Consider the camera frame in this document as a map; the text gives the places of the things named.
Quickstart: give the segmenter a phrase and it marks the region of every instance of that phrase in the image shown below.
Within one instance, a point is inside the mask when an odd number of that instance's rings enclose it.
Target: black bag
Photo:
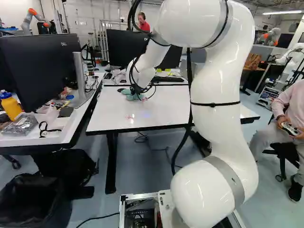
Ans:
[[[95,174],[96,163],[84,150],[61,150],[32,157],[43,176],[62,179],[68,192],[85,186]]]
[[[21,174],[0,191],[0,227],[65,228],[71,213],[58,178]]]

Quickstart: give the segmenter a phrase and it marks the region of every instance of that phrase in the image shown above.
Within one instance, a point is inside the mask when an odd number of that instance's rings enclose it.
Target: black sneaker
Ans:
[[[302,188],[303,186],[294,181],[294,176],[291,177],[291,188],[288,190],[289,199],[297,203],[300,201],[302,196]]]

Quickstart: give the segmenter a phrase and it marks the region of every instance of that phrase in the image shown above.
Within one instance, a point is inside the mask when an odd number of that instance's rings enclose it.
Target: white desk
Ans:
[[[86,111],[88,110],[92,100],[96,100],[97,94],[92,95],[78,109],[74,109],[70,117],[57,118],[48,129],[56,129],[61,127],[62,131],[47,138],[40,138],[40,130],[38,125],[27,136],[4,135],[0,133],[0,154],[3,153],[3,148],[25,147],[25,146],[41,146],[41,145],[60,145],[69,144],[81,121],[83,120]]]
[[[127,101],[119,88],[128,86],[105,85],[100,93],[87,135],[106,134],[108,139],[108,169],[106,194],[114,193],[117,138],[119,133],[183,128],[188,126],[190,95],[188,85],[158,85],[155,95],[148,101]],[[152,88],[146,96],[154,92]],[[260,118],[241,106],[241,122],[252,123]]]
[[[187,85],[188,84],[187,79],[185,79],[181,76],[168,75],[169,73],[170,72],[166,72],[166,71],[155,72],[155,76],[159,76],[159,77],[177,77],[177,78],[182,78],[184,81],[183,82],[160,82],[160,83],[157,83],[157,85]],[[119,85],[119,86],[124,86],[124,85],[129,86],[130,85],[129,77],[127,76],[126,78],[123,78],[123,79],[125,79],[127,82],[126,83],[118,83],[117,85]],[[108,80],[104,80],[103,84],[106,85],[106,86],[110,86],[110,85],[115,85],[115,82],[111,79],[108,79]]]

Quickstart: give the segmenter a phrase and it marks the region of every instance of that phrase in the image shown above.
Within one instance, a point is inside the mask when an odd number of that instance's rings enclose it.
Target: gray pants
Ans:
[[[273,121],[265,129],[259,130],[250,142],[250,150],[257,161],[261,153],[272,143],[294,143],[300,158],[300,169],[294,180],[304,186],[304,141],[294,140],[284,130],[278,129]]]

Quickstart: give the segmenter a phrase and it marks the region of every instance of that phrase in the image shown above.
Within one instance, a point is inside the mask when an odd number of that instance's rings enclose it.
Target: ceiling light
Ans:
[[[304,13],[304,12],[303,10],[290,10],[290,11],[268,12],[268,13],[263,13],[263,15],[298,14],[298,13]]]

